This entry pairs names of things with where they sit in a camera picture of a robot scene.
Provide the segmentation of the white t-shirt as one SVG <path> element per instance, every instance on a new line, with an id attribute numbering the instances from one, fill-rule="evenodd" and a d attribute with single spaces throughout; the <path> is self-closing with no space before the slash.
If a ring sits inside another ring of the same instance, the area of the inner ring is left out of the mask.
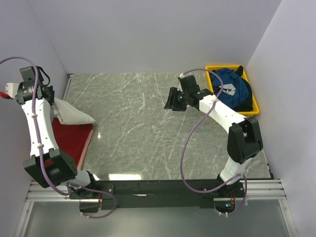
<path id="1" fill-rule="evenodd" d="M 94 124 L 93 119 L 88 114 L 79 111 L 74 106 L 58 98 L 54 99 L 54 104 L 51 106 L 54 115 L 59 119 L 59 122 L 63 125 L 82 125 L 82 124 Z"/>

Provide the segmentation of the red folded t-shirt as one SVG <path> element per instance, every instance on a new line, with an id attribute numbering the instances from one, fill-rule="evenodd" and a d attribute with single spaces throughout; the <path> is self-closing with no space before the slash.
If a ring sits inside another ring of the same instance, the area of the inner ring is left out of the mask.
<path id="1" fill-rule="evenodd" d="M 93 124 L 63 125 L 59 119 L 54 118 L 52 128 L 57 145 L 73 158 L 77 166 L 87 137 L 93 129 Z"/>

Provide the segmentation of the black base beam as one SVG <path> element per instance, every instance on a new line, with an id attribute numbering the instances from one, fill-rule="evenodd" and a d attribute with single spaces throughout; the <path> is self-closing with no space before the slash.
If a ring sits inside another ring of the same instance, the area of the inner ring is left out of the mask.
<path id="1" fill-rule="evenodd" d="M 116 198 L 117 208 L 214 208 L 216 198 L 244 196 L 242 182 L 207 194 L 190 191 L 182 180 L 96 181 L 93 189 L 112 194 Z"/>

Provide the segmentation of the pink folded t-shirt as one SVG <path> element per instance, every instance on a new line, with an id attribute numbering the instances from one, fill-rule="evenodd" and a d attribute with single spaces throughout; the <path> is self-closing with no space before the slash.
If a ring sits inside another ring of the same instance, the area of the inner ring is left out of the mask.
<path id="1" fill-rule="evenodd" d="M 85 144 L 84 144 L 82 153 L 81 153 L 81 155 L 80 155 L 80 159 L 79 159 L 79 161 L 78 161 L 78 163 L 77 163 L 77 168 L 78 168 L 79 170 L 82 169 L 82 165 L 83 165 L 83 162 L 84 162 L 84 159 L 85 159 L 85 156 L 86 156 L 86 152 L 87 152 L 88 146 L 89 146 L 90 141 L 91 141 L 92 134 L 93 134 L 93 129 L 90 131 L 90 133 L 89 133 L 89 135 L 88 135 L 88 137 L 87 137 L 87 140 L 86 140 L 86 142 L 85 142 Z"/>

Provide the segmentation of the blue t-shirt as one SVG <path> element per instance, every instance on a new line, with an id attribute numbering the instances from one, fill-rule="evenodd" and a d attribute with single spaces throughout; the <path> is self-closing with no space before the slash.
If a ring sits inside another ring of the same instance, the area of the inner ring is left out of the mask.
<path id="1" fill-rule="evenodd" d="M 228 68 L 213 71 L 223 82 L 223 90 L 218 99 L 231 109 L 240 106 L 249 96 L 249 91 L 242 78 Z"/>

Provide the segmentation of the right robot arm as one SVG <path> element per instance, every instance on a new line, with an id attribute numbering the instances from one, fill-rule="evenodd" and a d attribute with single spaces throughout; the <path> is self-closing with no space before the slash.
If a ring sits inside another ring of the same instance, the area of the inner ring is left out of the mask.
<path id="1" fill-rule="evenodd" d="M 218 184 L 210 190 L 197 190 L 183 179 L 184 185 L 199 194 L 217 193 L 228 197 L 234 191 L 234 184 L 243 176 L 247 164 L 263 149 L 259 122 L 255 117 L 245 117 L 219 100 L 219 94 L 200 89 L 193 75 L 180 75 L 178 88 L 171 87 L 166 110 L 182 112 L 194 107 L 203 112 L 201 120 L 211 117 L 226 131 L 229 158 L 218 175 Z"/>

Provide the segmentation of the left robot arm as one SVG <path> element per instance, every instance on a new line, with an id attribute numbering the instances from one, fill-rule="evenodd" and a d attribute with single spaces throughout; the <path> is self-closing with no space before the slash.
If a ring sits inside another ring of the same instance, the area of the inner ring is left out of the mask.
<path id="1" fill-rule="evenodd" d="M 15 96 L 26 116 L 31 139 L 30 158 L 23 162 L 24 169 L 43 188 L 51 187 L 64 196 L 81 190 L 85 197 L 94 198 L 99 187 L 93 175 L 78 170 L 74 159 L 56 142 L 50 118 L 54 90 L 43 84 L 40 70 L 41 67 L 20 69 L 23 81 Z"/>

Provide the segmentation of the aluminium frame rail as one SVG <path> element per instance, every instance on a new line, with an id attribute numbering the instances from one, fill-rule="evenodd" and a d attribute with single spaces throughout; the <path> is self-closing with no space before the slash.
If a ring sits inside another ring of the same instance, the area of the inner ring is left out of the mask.
<path id="1" fill-rule="evenodd" d="M 280 180 L 248 180 L 246 200 L 278 200 L 289 236 L 297 237 L 296 229 L 287 197 Z M 37 182 L 30 184 L 23 211 L 14 236 L 23 237 L 36 202 L 80 202 L 55 192 L 52 188 L 44 189 Z"/>

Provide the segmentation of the yellow plastic bin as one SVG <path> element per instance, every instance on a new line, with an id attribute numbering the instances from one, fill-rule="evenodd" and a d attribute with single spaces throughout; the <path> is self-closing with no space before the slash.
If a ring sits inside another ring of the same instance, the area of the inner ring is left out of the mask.
<path id="1" fill-rule="evenodd" d="M 206 66 L 205 68 L 208 70 L 208 71 L 216 71 L 216 70 L 219 70 L 221 68 L 228 68 L 228 69 L 231 69 L 231 70 L 237 70 L 238 67 L 240 65 L 209 65 L 209 66 Z M 219 92 L 220 88 L 221 88 L 221 84 L 217 78 L 217 74 L 216 75 L 213 75 L 209 72 L 206 73 L 206 78 L 207 78 L 207 81 L 208 81 L 208 85 L 209 85 L 209 89 L 212 91 L 212 92 Z M 242 77 L 249 82 L 248 78 L 247 78 L 247 75 L 246 75 L 246 72 L 245 72 L 245 69 L 243 69 L 243 74 L 242 74 Z M 259 107 L 258 107 L 258 104 L 256 102 L 256 99 L 255 99 L 255 96 L 254 94 L 252 95 L 252 99 L 253 99 L 253 110 L 250 111 L 250 112 L 238 112 L 246 117 L 251 117 L 251 116 L 255 116 L 255 115 L 258 115 L 260 110 L 259 110 Z"/>

